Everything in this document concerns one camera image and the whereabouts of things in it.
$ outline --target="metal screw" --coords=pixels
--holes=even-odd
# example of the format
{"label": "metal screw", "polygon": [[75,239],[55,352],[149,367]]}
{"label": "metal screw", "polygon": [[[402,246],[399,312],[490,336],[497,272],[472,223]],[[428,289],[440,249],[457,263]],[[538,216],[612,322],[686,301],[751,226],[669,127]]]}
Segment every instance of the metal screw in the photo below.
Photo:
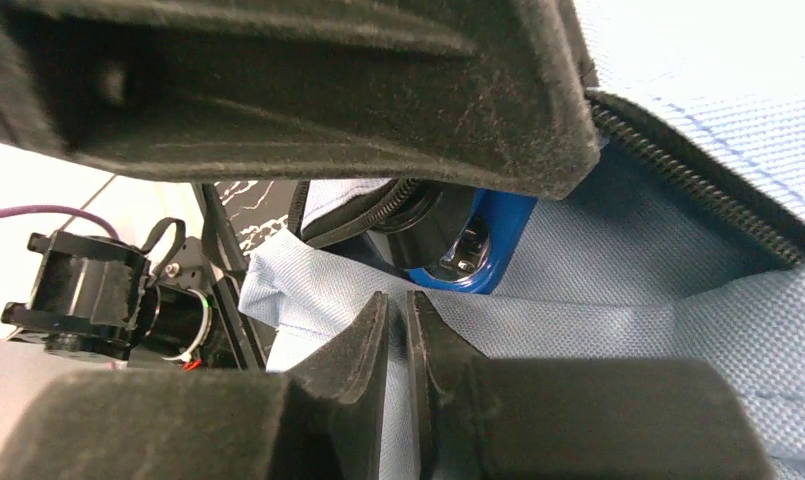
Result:
{"label": "metal screw", "polygon": [[468,262],[466,260],[461,260],[458,262],[458,268],[462,272],[473,273],[476,271],[476,266],[473,262]]}
{"label": "metal screw", "polygon": [[169,278],[175,278],[181,273],[181,265],[177,263],[170,263],[169,265],[164,268],[164,273]]}

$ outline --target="purple cable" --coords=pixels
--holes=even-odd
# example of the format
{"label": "purple cable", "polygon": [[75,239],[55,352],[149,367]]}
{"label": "purple cable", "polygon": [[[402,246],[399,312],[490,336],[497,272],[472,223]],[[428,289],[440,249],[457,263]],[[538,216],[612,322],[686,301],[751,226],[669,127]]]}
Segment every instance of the purple cable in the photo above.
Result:
{"label": "purple cable", "polygon": [[17,215],[28,215],[30,213],[61,213],[63,215],[81,217],[104,228],[112,239],[119,240],[119,234],[116,232],[116,229],[104,218],[78,208],[64,207],[62,205],[22,205],[20,207],[0,208],[0,219],[15,217]]}

